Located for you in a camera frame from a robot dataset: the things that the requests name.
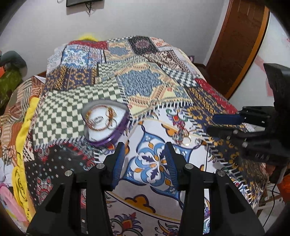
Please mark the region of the purple heart-shaped jewelry box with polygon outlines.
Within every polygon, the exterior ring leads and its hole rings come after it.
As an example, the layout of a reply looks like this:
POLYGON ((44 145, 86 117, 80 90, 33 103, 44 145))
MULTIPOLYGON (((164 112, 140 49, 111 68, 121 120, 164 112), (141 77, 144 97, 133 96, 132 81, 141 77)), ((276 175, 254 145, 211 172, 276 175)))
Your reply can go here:
POLYGON ((115 144, 129 123, 129 109, 120 102, 96 100, 84 105, 84 137, 95 147, 115 144))

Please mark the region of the yellow cloth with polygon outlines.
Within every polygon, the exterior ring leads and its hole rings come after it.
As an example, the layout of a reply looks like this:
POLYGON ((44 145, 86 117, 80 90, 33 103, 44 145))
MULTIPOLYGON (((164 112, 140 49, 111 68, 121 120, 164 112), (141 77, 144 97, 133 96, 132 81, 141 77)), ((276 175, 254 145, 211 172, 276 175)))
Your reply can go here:
POLYGON ((16 199, 17 206, 20 207, 20 213, 23 213, 25 215, 26 220, 28 220, 29 222, 35 215, 35 209, 31 197, 28 193, 24 165, 24 150, 25 150, 25 141, 28 136, 30 124, 32 122, 32 118, 35 113, 38 102, 39 102, 38 97, 33 97, 30 99, 30 104, 27 109, 24 122, 16 137, 15 147, 17 153, 16 156, 17 163, 12 171, 12 186, 14 198, 16 199))

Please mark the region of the pink cloth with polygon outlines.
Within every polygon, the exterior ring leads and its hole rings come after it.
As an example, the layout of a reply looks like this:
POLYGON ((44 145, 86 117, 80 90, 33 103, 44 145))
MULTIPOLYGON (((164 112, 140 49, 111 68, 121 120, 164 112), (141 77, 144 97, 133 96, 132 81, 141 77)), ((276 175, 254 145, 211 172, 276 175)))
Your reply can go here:
POLYGON ((3 203, 4 209, 13 220, 18 222, 27 221, 24 209, 18 205, 14 195, 4 183, 1 183, 1 203, 3 203))

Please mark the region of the colourful patchwork bedspread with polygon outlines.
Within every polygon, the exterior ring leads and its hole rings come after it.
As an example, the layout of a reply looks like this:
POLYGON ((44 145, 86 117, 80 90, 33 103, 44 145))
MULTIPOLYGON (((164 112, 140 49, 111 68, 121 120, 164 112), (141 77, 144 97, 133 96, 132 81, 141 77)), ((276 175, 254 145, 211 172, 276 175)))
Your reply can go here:
POLYGON ((28 193, 36 210, 68 170, 89 171, 125 144, 116 189, 105 194, 115 235, 177 235, 184 193, 176 191, 167 141, 206 172, 223 170, 256 208, 265 191, 264 164, 241 160, 229 141, 206 134, 217 113, 235 107, 209 85, 185 53, 160 38, 129 36, 69 42, 48 58, 46 82, 24 150, 28 193), (125 104, 129 123, 115 144, 95 147, 84 137, 85 104, 125 104))

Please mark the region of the dark bag on floor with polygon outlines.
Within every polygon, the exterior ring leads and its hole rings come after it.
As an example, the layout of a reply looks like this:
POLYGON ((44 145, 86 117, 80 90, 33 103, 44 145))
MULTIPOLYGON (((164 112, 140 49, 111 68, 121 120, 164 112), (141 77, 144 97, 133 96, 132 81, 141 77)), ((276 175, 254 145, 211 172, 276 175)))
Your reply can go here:
POLYGON ((195 56, 189 56, 189 60, 194 64, 194 62, 195 62, 195 56))

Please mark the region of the brown wooden door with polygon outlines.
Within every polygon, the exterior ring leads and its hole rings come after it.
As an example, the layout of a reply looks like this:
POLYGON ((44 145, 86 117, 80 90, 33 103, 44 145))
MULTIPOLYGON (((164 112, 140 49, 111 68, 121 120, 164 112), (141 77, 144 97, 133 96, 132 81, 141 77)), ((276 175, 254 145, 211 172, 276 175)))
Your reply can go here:
POLYGON ((229 99, 251 67, 265 35, 270 12, 263 1, 229 1, 206 65, 208 83, 229 99))

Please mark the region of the striped brown blanket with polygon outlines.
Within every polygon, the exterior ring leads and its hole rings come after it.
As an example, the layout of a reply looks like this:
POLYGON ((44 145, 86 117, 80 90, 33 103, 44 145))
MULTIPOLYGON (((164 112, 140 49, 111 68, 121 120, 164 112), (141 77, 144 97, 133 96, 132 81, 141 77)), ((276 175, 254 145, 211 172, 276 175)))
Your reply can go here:
POLYGON ((1 160, 5 165, 17 164, 16 137, 22 127, 30 100, 40 97, 45 78, 32 76, 21 83, 12 93, 1 115, 1 160))

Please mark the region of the green patterned covered stand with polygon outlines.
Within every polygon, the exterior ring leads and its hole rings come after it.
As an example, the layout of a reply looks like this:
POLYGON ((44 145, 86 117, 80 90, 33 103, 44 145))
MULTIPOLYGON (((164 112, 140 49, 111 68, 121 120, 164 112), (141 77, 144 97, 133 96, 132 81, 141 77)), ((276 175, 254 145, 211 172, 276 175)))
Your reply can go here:
POLYGON ((1 76, 1 107, 10 99, 13 91, 22 82, 18 68, 11 67, 1 76))

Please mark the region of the grey stuffed cushion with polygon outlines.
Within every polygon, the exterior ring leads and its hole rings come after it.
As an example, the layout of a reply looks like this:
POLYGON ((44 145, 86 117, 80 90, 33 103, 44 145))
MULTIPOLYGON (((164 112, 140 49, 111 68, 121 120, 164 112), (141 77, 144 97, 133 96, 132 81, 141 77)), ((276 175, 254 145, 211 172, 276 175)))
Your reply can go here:
POLYGON ((28 71, 25 60, 15 51, 7 51, 1 54, 1 67, 6 69, 15 67, 23 77, 26 76, 28 71))

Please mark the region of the yellow plastic chair back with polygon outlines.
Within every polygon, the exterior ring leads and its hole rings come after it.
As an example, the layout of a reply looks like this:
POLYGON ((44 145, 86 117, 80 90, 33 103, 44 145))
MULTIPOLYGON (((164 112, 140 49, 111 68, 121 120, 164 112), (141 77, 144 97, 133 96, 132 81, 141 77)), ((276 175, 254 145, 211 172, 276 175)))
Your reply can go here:
POLYGON ((78 40, 83 40, 83 41, 94 41, 94 42, 98 42, 99 40, 93 35, 93 34, 90 34, 90 33, 87 33, 87 34, 83 34, 81 35, 78 40))

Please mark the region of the small black wall monitor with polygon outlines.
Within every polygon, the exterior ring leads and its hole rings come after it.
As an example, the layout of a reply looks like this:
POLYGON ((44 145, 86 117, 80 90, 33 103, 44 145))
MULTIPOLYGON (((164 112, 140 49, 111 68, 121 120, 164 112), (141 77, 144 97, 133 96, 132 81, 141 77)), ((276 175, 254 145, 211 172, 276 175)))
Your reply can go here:
POLYGON ((66 7, 72 7, 79 4, 93 3, 102 0, 66 0, 66 7))

